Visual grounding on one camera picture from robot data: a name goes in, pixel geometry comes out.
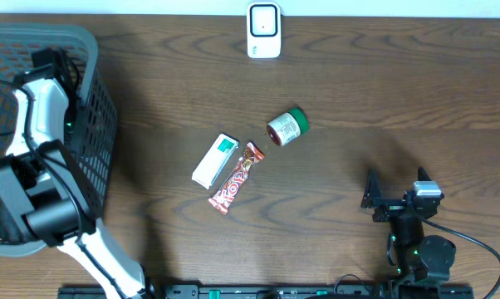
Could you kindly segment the green lid jar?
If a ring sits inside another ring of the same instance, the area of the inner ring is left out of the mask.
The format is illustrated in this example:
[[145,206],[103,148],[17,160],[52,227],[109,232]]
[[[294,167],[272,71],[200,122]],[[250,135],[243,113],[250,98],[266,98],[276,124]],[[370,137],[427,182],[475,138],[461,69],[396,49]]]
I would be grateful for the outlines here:
[[284,146],[310,129],[308,119],[300,108],[292,108],[267,124],[274,144]]

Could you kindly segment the red chocolate bar wrapper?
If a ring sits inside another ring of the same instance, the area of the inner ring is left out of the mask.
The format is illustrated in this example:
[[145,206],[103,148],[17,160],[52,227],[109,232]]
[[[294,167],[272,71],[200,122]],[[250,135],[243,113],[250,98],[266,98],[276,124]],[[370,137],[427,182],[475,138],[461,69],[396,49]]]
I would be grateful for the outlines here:
[[252,141],[248,142],[232,172],[208,202],[220,213],[227,214],[241,187],[248,180],[251,167],[264,157],[264,153]]

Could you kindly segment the white green box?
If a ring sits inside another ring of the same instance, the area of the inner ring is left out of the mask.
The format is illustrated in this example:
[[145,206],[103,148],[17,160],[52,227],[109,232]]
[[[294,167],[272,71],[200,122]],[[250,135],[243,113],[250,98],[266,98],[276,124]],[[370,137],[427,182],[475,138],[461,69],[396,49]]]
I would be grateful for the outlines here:
[[239,143],[234,138],[220,134],[192,173],[191,179],[209,189],[223,170]]

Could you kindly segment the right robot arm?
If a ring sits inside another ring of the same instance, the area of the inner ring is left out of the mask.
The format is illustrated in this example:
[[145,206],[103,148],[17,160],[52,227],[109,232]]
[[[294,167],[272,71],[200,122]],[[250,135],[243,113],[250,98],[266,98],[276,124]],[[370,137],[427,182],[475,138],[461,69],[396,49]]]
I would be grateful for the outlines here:
[[438,212],[444,194],[420,167],[411,190],[400,199],[386,199],[374,170],[367,176],[360,206],[374,211],[375,223],[388,223],[387,258],[399,274],[387,283],[392,298],[425,295],[436,297],[443,282],[450,278],[456,247],[439,235],[425,235],[424,221]]

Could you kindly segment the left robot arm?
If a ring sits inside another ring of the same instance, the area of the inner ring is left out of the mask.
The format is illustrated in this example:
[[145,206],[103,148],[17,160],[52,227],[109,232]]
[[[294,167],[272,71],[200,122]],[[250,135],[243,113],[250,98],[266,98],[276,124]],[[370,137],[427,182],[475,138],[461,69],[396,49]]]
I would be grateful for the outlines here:
[[103,224],[100,197],[64,145],[81,74],[62,49],[31,55],[6,85],[17,100],[12,143],[0,158],[0,246],[43,242],[79,262],[108,298],[154,298],[144,268]]

